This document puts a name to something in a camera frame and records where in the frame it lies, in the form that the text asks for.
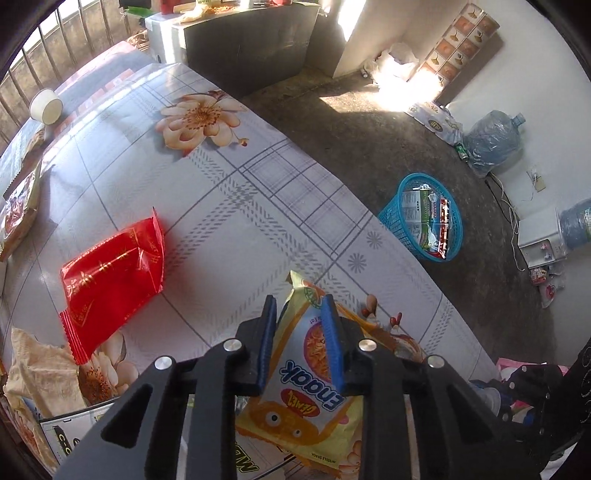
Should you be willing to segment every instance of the laundry basket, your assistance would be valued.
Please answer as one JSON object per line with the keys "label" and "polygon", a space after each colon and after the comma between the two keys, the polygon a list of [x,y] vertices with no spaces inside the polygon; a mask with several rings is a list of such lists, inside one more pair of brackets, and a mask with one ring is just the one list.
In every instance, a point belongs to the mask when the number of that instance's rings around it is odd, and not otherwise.
{"label": "laundry basket", "polygon": [[[445,258],[434,257],[423,250],[414,237],[410,234],[404,215],[401,211],[400,200],[402,192],[414,187],[419,187],[424,183],[429,186],[439,195],[449,200],[450,209],[450,226],[448,235],[447,255]],[[425,173],[412,173],[405,177],[398,186],[398,192],[392,200],[379,213],[378,219],[382,222],[402,244],[408,248],[411,253],[420,260],[428,259],[433,262],[449,262],[460,251],[463,238],[462,217],[460,210],[457,208],[456,202],[447,189],[433,177]]]}

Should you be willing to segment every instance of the floral tablecloth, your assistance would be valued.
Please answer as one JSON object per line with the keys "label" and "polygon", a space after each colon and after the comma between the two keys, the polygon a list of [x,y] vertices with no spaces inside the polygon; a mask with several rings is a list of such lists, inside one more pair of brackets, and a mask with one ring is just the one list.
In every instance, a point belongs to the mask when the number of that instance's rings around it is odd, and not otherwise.
{"label": "floral tablecloth", "polygon": [[[29,130],[14,142],[26,145]],[[165,229],[164,291],[81,370],[115,368],[117,393],[159,355],[192,358],[231,337],[267,294],[283,302],[290,270],[352,310],[373,293],[380,322],[402,312],[402,328],[464,378],[496,375],[419,262],[347,187],[186,66],[147,66],[122,79],[62,130],[44,155],[42,181],[35,224],[8,260],[0,303],[7,367],[11,327],[65,344],[61,266],[155,207]]]}

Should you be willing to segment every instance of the bread packet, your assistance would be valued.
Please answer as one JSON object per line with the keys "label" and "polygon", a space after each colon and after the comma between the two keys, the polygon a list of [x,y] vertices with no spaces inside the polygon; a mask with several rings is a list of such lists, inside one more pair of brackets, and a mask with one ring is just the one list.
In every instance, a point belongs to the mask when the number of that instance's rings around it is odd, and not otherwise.
{"label": "bread packet", "polygon": [[31,229],[40,197],[41,162],[14,189],[0,212],[0,262],[6,261]]}

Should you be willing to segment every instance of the white cup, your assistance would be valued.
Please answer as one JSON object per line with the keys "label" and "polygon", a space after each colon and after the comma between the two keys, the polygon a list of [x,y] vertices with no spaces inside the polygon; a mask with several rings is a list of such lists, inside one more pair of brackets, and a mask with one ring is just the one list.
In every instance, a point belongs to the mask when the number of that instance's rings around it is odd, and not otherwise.
{"label": "white cup", "polygon": [[31,100],[29,114],[33,120],[51,125],[57,122],[63,108],[64,104],[56,93],[49,88],[44,88]]}

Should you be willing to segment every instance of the red snack package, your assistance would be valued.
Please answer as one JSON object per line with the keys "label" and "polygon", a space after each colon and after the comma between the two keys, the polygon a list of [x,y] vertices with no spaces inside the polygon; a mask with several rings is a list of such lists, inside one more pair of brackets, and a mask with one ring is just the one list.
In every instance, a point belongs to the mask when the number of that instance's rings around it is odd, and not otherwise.
{"label": "red snack package", "polygon": [[61,268],[60,319],[77,365],[163,289],[164,232],[153,212]]}

